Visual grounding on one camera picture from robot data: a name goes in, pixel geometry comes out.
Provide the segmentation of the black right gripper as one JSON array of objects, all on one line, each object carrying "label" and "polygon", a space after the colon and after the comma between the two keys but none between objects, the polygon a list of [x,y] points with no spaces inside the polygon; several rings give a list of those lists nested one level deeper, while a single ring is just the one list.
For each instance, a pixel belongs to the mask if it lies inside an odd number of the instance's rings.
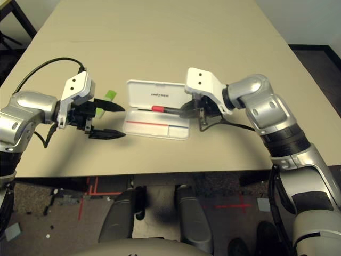
[{"label": "black right gripper", "polygon": [[200,131],[207,131],[209,128],[221,124],[221,120],[212,124],[207,122],[208,117],[221,117],[217,104],[208,96],[195,94],[193,100],[182,105],[181,110],[183,111],[179,114],[180,118],[198,119]]}]

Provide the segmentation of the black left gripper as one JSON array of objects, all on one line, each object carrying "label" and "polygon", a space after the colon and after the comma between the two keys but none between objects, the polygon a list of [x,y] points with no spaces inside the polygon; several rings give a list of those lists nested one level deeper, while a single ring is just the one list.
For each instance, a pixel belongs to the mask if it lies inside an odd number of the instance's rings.
[{"label": "black left gripper", "polygon": [[125,111],[122,106],[116,103],[100,99],[94,99],[94,102],[87,101],[81,105],[72,103],[68,112],[68,124],[75,126],[78,130],[89,133],[90,139],[119,139],[126,135],[125,133],[112,129],[92,129],[92,119],[95,117],[95,107],[109,112]]}]

